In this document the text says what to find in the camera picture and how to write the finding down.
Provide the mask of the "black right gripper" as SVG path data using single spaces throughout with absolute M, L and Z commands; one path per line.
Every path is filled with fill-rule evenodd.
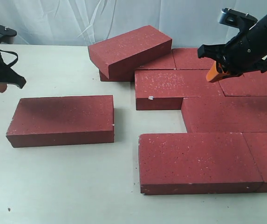
M 204 57 L 214 61 L 206 75 L 210 83 L 253 71 L 267 72 L 267 14 L 225 44 L 201 45 L 198 58 Z

